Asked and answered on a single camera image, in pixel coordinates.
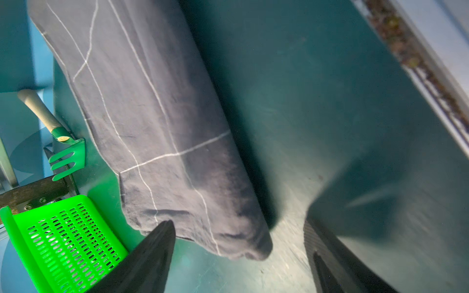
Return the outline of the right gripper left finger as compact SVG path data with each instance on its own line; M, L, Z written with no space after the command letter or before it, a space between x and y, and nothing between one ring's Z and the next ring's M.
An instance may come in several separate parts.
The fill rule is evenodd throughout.
M90 293L163 293L175 247L175 226L161 222Z

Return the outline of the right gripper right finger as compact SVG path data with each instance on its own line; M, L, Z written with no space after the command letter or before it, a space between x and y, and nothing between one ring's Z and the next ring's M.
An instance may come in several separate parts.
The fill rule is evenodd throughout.
M319 221L307 217L304 246L318 293L395 293Z

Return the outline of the green plastic basket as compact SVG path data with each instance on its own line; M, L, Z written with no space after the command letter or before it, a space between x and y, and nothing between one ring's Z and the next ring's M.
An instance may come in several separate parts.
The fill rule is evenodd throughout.
M40 293L85 293L128 255L85 195L20 214L6 206L1 220Z

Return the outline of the dark grey grid pillowcase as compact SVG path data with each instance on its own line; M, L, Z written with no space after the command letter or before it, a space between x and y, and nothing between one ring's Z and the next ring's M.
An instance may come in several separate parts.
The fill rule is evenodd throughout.
M231 260L262 261L269 228L177 1L29 1L127 223Z

